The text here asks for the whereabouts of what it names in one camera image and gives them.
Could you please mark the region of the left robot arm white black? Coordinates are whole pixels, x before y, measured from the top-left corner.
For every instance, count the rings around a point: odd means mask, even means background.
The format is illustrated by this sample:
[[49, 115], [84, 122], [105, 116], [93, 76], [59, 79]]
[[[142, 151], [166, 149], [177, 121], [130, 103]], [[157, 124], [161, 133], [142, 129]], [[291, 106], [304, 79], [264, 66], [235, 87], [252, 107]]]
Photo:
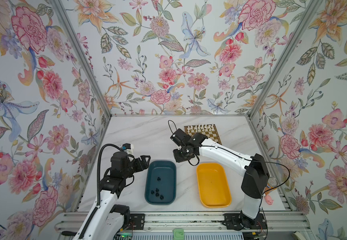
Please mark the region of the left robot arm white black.
[[111, 157], [111, 167], [102, 175], [101, 157], [102, 152], [97, 160], [96, 200], [75, 240], [111, 240], [120, 229], [129, 225], [129, 207], [116, 202], [128, 187], [127, 179], [134, 179], [135, 173], [147, 170], [151, 159], [150, 156], [135, 158], [127, 152], [116, 152]]

